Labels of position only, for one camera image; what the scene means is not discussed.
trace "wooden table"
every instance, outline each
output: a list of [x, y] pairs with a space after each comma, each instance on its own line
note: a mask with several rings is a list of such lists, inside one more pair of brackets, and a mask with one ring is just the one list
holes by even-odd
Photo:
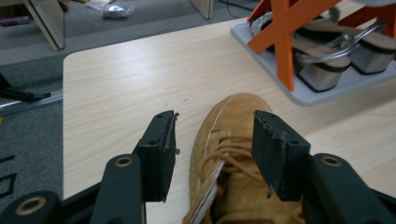
[[68, 56], [64, 61], [64, 197], [101, 180], [106, 162], [131, 153], [152, 117], [177, 120], [177, 156], [166, 203], [148, 223], [180, 223], [189, 209], [192, 144], [209, 110], [241, 91], [265, 99], [311, 144], [349, 161], [373, 189], [396, 197], [396, 79], [335, 100], [294, 104], [230, 34], [226, 21]]

